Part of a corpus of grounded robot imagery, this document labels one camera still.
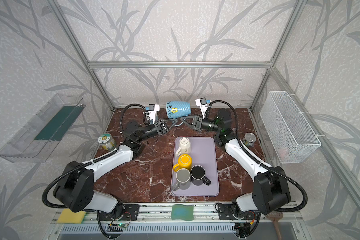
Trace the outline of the blue patterned mug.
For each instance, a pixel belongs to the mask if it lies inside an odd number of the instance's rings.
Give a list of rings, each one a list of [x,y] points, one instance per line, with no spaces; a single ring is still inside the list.
[[[191,114],[191,104],[182,101],[168,101],[166,112],[169,119],[178,119]]]

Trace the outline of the black mug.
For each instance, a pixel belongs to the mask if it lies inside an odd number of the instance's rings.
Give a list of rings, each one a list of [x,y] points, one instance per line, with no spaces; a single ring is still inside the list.
[[[206,177],[206,170],[201,165],[195,165],[191,168],[192,183],[195,186],[211,185],[211,180]]]

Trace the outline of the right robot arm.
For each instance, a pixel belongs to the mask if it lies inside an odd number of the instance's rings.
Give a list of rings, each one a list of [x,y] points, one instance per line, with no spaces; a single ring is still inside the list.
[[[273,167],[254,154],[240,139],[239,118],[235,108],[227,102],[226,109],[219,109],[215,117],[209,117],[213,104],[217,101],[196,99],[201,114],[193,115],[193,122],[187,117],[181,121],[195,131],[207,130],[216,132],[214,139],[218,146],[233,157],[253,180],[253,191],[233,200],[233,205],[241,212],[259,211],[263,215],[271,212],[291,213],[302,210],[308,203],[306,190],[295,180],[285,175],[280,167]],[[289,184],[294,185],[302,194],[302,202],[293,208],[284,206],[291,202]]]

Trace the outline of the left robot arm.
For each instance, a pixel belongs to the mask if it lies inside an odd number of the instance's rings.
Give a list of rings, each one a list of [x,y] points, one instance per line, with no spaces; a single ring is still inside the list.
[[[96,191],[95,182],[118,166],[139,157],[144,149],[144,140],[165,135],[172,129],[168,122],[175,125],[178,121],[153,117],[150,125],[141,126],[135,121],[121,125],[121,132],[125,136],[122,144],[98,158],[83,163],[70,162],[64,172],[44,190],[43,204],[53,209],[70,209],[74,213],[87,210],[113,214],[121,212],[121,201],[110,194]]]

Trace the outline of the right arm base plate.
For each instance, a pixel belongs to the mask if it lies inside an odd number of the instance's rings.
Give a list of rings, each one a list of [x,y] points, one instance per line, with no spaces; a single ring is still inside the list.
[[[240,212],[239,210],[234,210],[232,204],[216,203],[215,210],[218,213],[219,220],[244,220],[251,222],[258,218],[257,214],[253,211]]]

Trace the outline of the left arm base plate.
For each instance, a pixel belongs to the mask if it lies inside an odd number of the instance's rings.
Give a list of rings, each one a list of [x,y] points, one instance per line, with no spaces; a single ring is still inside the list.
[[[99,213],[100,221],[111,221],[111,220],[121,220],[121,221],[136,221],[138,219],[140,210],[140,205],[138,204],[126,204],[117,206],[117,210],[111,213]]]

